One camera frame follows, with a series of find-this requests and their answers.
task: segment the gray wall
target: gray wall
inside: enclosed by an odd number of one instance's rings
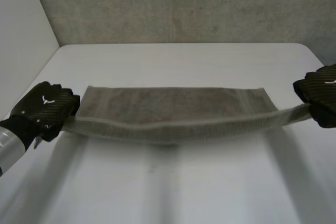
[[[41,0],[60,45],[298,42],[336,63],[336,0]]]

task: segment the white wall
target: white wall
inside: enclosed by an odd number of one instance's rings
[[[39,0],[0,0],[0,119],[58,48]]]

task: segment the silver metal arm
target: silver metal arm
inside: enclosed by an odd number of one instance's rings
[[[10,130],[0,126],[0,176],[26,152],[25,145]]]

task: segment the table surface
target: table surface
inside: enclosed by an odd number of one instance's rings
[[[320,67],[300,44],[71,45],[31,87],[263,87],[283,109]],[[0,179],[0,222],[335,223],[335,132],[308,120],[172,147],[64,133]]]

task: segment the gray towel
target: gray towel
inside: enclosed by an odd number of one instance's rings
[[[310,118],[307,105],[277,110],[264,89],[94,88],[64,130],[153,144],[208,141]]]

